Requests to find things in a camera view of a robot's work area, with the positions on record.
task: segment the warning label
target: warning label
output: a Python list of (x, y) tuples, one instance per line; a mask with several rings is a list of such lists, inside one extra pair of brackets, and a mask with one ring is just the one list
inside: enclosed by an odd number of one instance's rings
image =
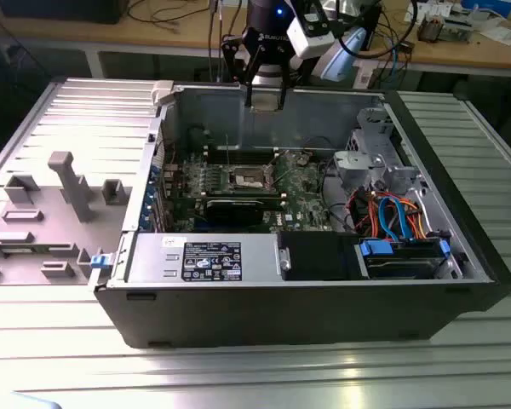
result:
[(184, 281), (240, 281), (240, 243), (185, 243)]

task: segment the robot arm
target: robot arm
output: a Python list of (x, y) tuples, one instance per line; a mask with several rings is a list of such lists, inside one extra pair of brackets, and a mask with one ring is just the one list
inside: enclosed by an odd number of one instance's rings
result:
[[(307, 83), (320, 57), (346, 29), (346, 24), (328, 20), (319, 0), (249, 0), (246, 28), (241, 36), (225, 37), (221, 49), (231, 77), (247, 88), (247, 107), (254, 84), (280, 84), (282, 109), (286, 90)], [(241, 67), (235, 55), (242, 46), (249, 59)], [(291, 72), (294, 56), (301, 64)]]

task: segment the blue cable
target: blue cable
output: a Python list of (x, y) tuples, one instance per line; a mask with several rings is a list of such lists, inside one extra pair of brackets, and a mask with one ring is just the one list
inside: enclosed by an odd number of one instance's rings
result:
[(398, 218), (399, 218), (399, 225), (401, 226), (401, 233), (403, 234), (403, 237), (406, 239), (412, 239), (412, 231), (409, 229), (409, 226), (407, 225), (407, 218), (405, 216), (405, 210), (403, 209), (403, 206), (397, 200), (396, 198), (390, 198), (386, 197), (381, 200), (381, 203), (378, 205), (378, 221), (381, 223), (382, 230), (384, 230), (393, 241), (399, 241), (398, 236), (396, 236), (392, 230), (388, 228), (388, 225), (386, 224), (386, 220), (384, 217), (384, 208), (386, 207), (386, 203), (392, 200), (395, 204), (395, 207), (398, 209)]
[(393, 56), (393, 64), (392, 64), (392, 68), (390, 69), (390, 75), (388, 76), (388, 78), (393, 76), (393, 72), (395, 71), (395, 67), (398, 64), (398, 53), (396, 52), (395, 49), (392, 50), (392, 56)]
[(393, 79), (393, 76), (395, 75), (395, 68), (398, 65), (398, 53), (396, 52), (395, 49), (392, 50), (392, 57), (393, 57), (392, 68), (390, 69), (389, 75), (383, 81), (384, 83), (390, 82), (390, 79)]

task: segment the green circuit board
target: green circuit board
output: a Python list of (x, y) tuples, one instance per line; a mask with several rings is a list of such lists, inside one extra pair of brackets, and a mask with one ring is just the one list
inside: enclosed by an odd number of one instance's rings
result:
[(204, 156), (192, 154), (179, 164), (169, 185), (176, 232), (204, 231), (205, 203), (222, 197), (272, 208), (263, 212), (262, 222), (242, 232), (331, 230), (319, 192), (319, 163), (303, 151), (281, 152), (267, 164), (209, 164)]

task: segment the workbench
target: workbench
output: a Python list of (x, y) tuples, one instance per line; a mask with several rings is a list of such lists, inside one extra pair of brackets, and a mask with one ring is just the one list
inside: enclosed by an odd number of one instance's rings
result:
[[(204, 0), (195, 0), (179, 10), (172, 10), (162, 16), (173, 17), (206, 7)], [(407, 2), (405, 0), (384, 0), (392, 26), (401, 33)], [(152, 0), (152, 9), (169, 6), (170, 0)], [(230, 25), (234, 7), (223, 12), (224, 31)], [(147, 19), (149, 13), (143, 5), (135, 9), (135, 15)], [(245, 24), (246, 11), (242, 9), (233, 28), (240, 33)], [(124, 52), (152, 55), (208, 55), (207, 37), (209, 14), (198, 13), (178, 20), (174, 30), (163, 29), (152, 24), (141, 23), (124, 16), (116, 25), (99, 25), (85, 22), (6, 19), (3, 24), (26, 47), (81, 50), (87, 57), (94, 78), (104, 78), (106, 70), (100, 62), (101, 52)], [(214, 30), (212, 54), (217, 56), (218, 34)], [(511, 46), (506, 46), (478, 33), (469, 43), (423, 43), (416, 41), (413, 32), (409, 39), (416, 43), (409, 64), (410, 72), (449, 72), (472, 75), (511, 77)], [(15, 44), (13, 38), (0, 28), (0, 45)], [(371, 52), (382, 49), (382, 42), (376, 40)], [(370, 76), (383, 65), (381, 60), (357, 60), (359, 68), (354, 88), (367, 88)]]

